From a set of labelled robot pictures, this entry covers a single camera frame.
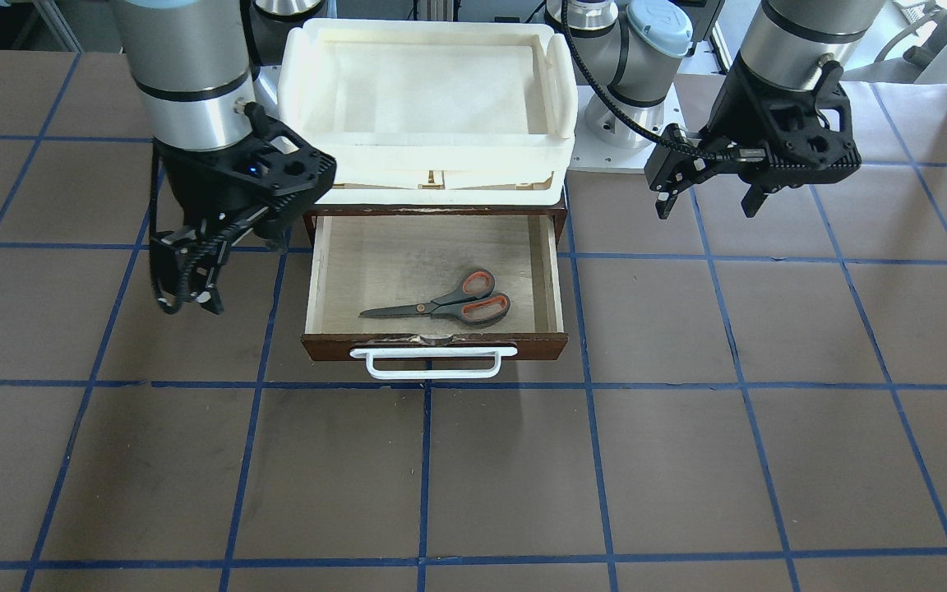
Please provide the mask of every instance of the white plastic tray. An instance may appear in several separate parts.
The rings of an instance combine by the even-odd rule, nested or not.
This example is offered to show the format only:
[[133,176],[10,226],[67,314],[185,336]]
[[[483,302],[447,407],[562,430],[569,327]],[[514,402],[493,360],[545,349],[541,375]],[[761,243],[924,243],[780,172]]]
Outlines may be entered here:
[[279,76],[279,117],[339,161],[326,205],[552,205],[578,111],[538,24],[313,19]]

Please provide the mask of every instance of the wooden drawer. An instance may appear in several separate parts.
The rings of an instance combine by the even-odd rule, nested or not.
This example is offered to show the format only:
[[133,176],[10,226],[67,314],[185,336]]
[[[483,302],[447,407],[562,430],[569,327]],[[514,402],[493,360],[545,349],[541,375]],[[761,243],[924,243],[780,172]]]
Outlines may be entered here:
[[[488,348],[496,361],[501,349],[513,359],[557,359],[568,336],[555,239],[547,215],[320,216],[302,344],[318,361],[353,359],[354,349],[411,357],[412,348],[440,348],[431,358],[485,357]],[[510,296],[510,313],[495,325],[359,316],[447,294],[474,267],[492,272],[496,292]]]

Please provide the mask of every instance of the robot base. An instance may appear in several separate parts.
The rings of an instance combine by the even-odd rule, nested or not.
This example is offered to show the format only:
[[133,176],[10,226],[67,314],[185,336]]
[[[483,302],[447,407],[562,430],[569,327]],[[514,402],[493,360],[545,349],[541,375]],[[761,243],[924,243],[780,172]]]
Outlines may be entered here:
[[[572,161],[568,165],[569,171],[586,171],[590,173],[637,173],[642,175],[645,161],[653,154],[655,145],[650,143],[644,149],[624,150],[602,142],[587,128],[586,109],[590,99],[594,97],[594,89],[590,86],[579,86],[580,111],[575,121],[575,147],[572,149]],[[681,116],[681,108],[677,104],[677,94],[674,86],[668,90],[668,97],[661,105],[664,109],[663,127],[669,123],[677,123],[684,127],[685,118]]]

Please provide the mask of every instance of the black cable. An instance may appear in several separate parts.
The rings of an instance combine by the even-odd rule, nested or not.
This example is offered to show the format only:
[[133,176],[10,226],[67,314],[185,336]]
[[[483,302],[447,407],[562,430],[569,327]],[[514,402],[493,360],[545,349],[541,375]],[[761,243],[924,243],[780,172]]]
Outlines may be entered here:
[[561,27],[565,34],[565,42],[568,44],[568,50],[572,53],[572,61],[575,61],[575,66],[580,69],[583,78],[587,79],[587,83],[590,84],[591,89],[594,89],[594,93],[598,95],[598,98],[601,99],[602,104],[605,104],[606,108],[609,109],[609,112],[612,112],[613,116],[616,116],[617,119],[624,123],[627,127],[630,127],[635,134],[642,136],[647,140],[651,140],[658,145],[668,147],[670,150],[679,151],[679,153],[694,157],[694,158],[703,158],[704,160],[732,160],[733,157],[727,153],[715,153],[715,151],[701,150],[696,146],[683,145],[683,143],[675,142],[672,139],[665,138],[659,134],[654,134],[651,131],[646,130],[645,127],[639,125],[634,119],[631,119],[631,116],[628,116],[627,113],[624,113],[620,110],[619,106],[612,102],[612,99],[608,97],[608,94],[605,93],[605,89],[602,89],[601,84],[594,79],[594,75],[590,74],[590,68],[587,67],[587,64],[583,63],[583,58],[580,57],[579,50],[575,48],[575,41],[572,39],[572,29],[568,26],[568,0],[562,0],[561,3]]
[[[153,149],[151,149],[151,183],[150,188],[148,188],[148,247],[151,248],[151,241],[157,233],[157,210],[159,209],[159,153],[155,149],[155,143]],[[153,294],[155,296],[155,303],[159,304],[160,310],[164,313],[173,315],[177,314],[181,310],[181,306],[184,306],[184,303],[192,301],[192,296],[188,293],[188,277],[192,275],[192,272],[195,272],[196,266],[199,265],[199,262],[210,255],[214,255],[221,248],[222,244],[225,244],[225,241],[230,241],[236,239],[241,232],[244,232],[247,229],[247,219],[248,216],[240,216],[240,219],[232,224],[225,226],[224,229],[221,229],[221,232],[218,232],[210,240],[204,241],[203,244],[199,244],[199,247],[191,248],[191,251],[188,252],[187,257],[185,257],[185,265],[182,266],[181,272],[178,275],[178,284],[174,286],[173,289],[173,303],[170,303],[165,296],[163,296],[163,290],[159,285],[159,277],[155,274],[155,266],[151,263],[151,250],[148,252],[148,274],[151,278],[151,289],[153,289]]]
[[542,11],[543,7],[545,7],[545,6],[546,6],[546,0],[542,0],[542,2],[540,3],[540,5],[538,5],[538,7],[536,7],[536,10],[533,11],[533,14],[530,14],[530,15],[529,15],[529,18],[525,19],[525,24],[528,24],[528,23],[530,23],[530,22],[533,22],[533,19],[536,18],[537,12]]

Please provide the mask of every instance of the drawer handle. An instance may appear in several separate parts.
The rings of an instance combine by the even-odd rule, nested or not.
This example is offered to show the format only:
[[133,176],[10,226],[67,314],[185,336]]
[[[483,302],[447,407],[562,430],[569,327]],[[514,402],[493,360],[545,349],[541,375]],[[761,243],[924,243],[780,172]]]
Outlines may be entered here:
[[[422,380],[492,378],[499,374],[503,358],[515,356],[518,349],[511,345],[486,346],[486,348],[358,348],[349,352],[354,358],[363,358],[367,373],[379,380]],[[375,368],[376,359],[410,358],[493,358],[491,368],[469,370],[380,370]]]

